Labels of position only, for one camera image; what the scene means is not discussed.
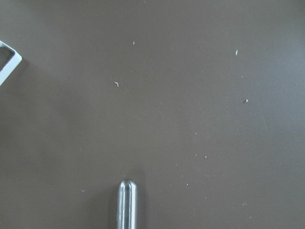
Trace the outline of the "steel muddler black tip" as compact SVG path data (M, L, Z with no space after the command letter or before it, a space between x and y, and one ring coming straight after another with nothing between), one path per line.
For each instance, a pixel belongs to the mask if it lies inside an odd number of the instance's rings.
M136 229L138 216L138 186L131 179L119 183L117 191L116 228Z

